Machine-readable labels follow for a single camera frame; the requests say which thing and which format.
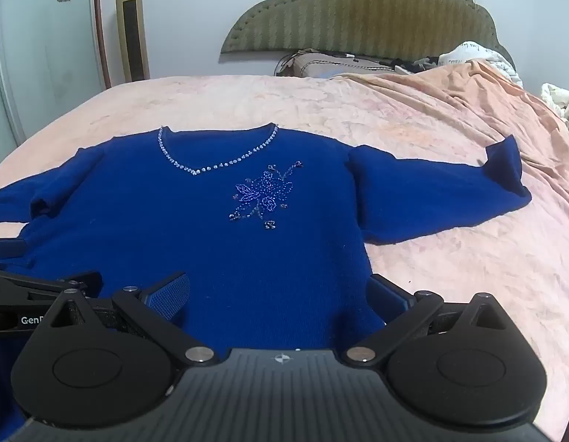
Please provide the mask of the blue beaded sweater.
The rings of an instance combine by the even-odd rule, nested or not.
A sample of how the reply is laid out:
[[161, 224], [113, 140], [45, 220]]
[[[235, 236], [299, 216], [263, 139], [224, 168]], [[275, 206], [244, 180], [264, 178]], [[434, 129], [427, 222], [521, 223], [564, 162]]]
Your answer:
[[190, 335], [233, 347], [346, 349], [383, 325], [366, 304], [366, 246], [474, 227], [530, 194], [505, 138], [473, 166], [397, 159], [266, 125], [161, 128], [81, 149], [0, 189], [22, 225], [10, 273], [96, 270], [103, 295], [181, 271]]

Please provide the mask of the white glass wardrobe door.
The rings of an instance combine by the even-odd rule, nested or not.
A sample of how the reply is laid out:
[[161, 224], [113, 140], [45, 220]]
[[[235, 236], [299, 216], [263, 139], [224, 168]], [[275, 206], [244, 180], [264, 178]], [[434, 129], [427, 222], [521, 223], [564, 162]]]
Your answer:
[[95, 0], [0, 0], [0, 92], [16, 144], [104, 91]]

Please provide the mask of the peach blanket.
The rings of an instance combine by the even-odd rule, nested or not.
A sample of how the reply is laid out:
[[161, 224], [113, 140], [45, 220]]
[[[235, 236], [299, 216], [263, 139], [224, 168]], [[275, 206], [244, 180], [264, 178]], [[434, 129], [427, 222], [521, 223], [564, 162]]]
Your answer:
[[481, 60], [411, 76], [344, 74], [341, 81], [376, 92], [387, 105], [453, 127], [482, 144], [514, 136], [522, 160], [569, 183], [569, 132], [547, 105]]

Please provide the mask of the gold tower fan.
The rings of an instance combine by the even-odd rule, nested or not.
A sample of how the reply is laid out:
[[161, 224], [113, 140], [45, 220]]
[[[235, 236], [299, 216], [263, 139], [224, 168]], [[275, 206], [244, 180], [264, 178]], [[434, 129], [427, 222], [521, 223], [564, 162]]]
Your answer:
[[125, 81], [147, 80], [150, 67], [144, 33], [143, 0], [116, 0], [116, 22]]

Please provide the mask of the beige embroidered pillow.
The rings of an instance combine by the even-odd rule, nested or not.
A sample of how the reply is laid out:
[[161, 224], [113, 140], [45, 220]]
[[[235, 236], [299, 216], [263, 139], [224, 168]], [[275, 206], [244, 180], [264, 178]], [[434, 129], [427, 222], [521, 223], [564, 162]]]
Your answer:
[[394, 66], [349, 53], [328, 54], [307, 49], [284, 57], [275, 69], [275, 75], [279, 77], [328, 79], [345, 73], [394, 73]]

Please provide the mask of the white patterned pillow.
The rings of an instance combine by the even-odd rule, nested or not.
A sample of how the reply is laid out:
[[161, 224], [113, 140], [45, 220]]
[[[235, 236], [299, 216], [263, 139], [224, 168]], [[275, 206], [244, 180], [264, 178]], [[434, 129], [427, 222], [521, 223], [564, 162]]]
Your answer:
[[507, 80], [518, 85], [520, 88], [523, 87], [519, 73], [516, 72], [512, 63], [510, 63], [505, 56], [502, 56], [498, 51], [485, 48], [474, 41], [465, 41], [452, 51], [441, 54], [437, 64], [439, 64], [439, 66], [463, 64], [475, 59], [484, 60]]

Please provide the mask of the white crumpled quilt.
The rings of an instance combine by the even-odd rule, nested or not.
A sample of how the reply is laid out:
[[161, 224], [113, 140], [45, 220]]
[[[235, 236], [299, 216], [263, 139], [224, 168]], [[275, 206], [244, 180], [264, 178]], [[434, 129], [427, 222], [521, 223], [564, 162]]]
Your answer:
[[559, 88], [550, 83], [543, 83], [540, 90], [543, 103], [562, 121], [569, 132], [569, 90]]

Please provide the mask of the olive green upholstered headboard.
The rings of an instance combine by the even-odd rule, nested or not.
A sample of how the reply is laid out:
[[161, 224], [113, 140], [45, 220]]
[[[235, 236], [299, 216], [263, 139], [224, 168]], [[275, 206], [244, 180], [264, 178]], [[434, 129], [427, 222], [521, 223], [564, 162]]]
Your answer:
[[223, 53], [314, 49], [414, 61], [465, 41], [509, 54], [474, 0], [265, 0], [238, 18]]

